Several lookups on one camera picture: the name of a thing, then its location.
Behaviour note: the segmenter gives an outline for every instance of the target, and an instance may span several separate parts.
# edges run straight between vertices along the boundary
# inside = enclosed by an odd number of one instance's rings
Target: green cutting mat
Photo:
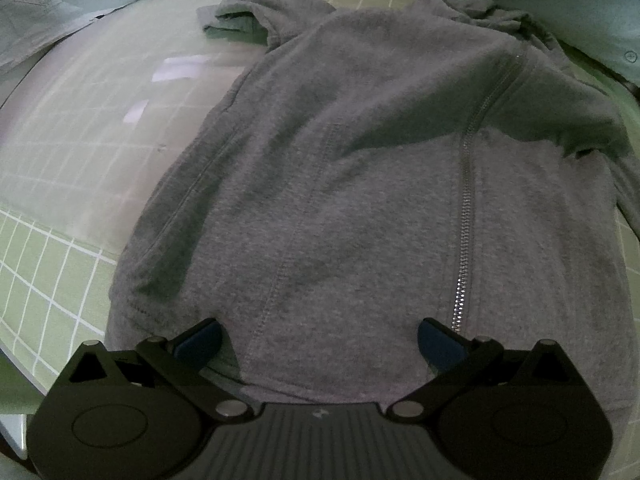
[[[116,258],[0,205],[0,341],[48,390],[87,339],[104,338]]]

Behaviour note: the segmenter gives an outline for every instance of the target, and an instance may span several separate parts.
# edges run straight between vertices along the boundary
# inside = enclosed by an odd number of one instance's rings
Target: metal screw head
[[[246,412],[248,406],[242,400],[230,399],[219,402],[216,411],[222,416],[240,416]]]
[[[415,402],[414,400],[401,400],[393,405],[392,410],[397,416],[412,418],[420,415],[424,411],[424,408],[419,402]]]

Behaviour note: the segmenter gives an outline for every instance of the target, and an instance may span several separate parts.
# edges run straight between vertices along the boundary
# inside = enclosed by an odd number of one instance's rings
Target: circular cap
[[[420,415],[424,411],[422,405],[414,400],[401,400],[400,402],[396,402],[392,409],[397,416],[401,416],[402,418],[412,418]]]
[[[558,410],[531,403],[505,406],[494,413],[491,425],[496,434],[520,447],[548,446],[567,430]]]
[[[156,480],[194,453],[202,430],[197,410],[172,392],[53,387],[31,419],[27,446],[43,478]]]
[[[216,411],[222,416],[239,416],[245,413],[247,405],[242,400],[223,400],[216,406]]]
[[[126,404],[104,404],[78,415],[73,432],[80,442],[91,447],[120,447],[136,440],[147,427],[148,419],[139,409]]]

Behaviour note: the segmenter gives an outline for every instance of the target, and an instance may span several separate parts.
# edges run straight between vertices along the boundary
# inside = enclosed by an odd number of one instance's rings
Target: gray hoodie
[[[424,317],[509,349],[551,338],[617,446],[639,362],[614,210],[640,235],[640,162],[558,42],[489,0],[210,10],[268,51],[149,199],[107,348],[213,316],[203,375],[238,396],[385,409],[434,377]]]

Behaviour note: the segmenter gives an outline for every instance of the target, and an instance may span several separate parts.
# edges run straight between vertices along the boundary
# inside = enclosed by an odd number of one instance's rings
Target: metal zipper
[[[466,128],[462,139],[462,214],[460,219],[460,264],[458,266],[458,281],[456,283],[456,301],[453,307],[453,319],[451,321],[451,329],[456,333],[462,330],[462,316],[465,307],[468,305],[468,280],[470,274],[470,240],[471,240],[471,215],[472,193],[471,193],[471,140],[472,135],[478,128],[484,118],[487,108],[493,104],[498,95],[511,84],[517,76],[516,70],[520,68],[524,60],[524,56],[519,54],[516,56],[515,63],[500,79],[491,92],[482,102],[481,107],[475,114],[469,126]]]

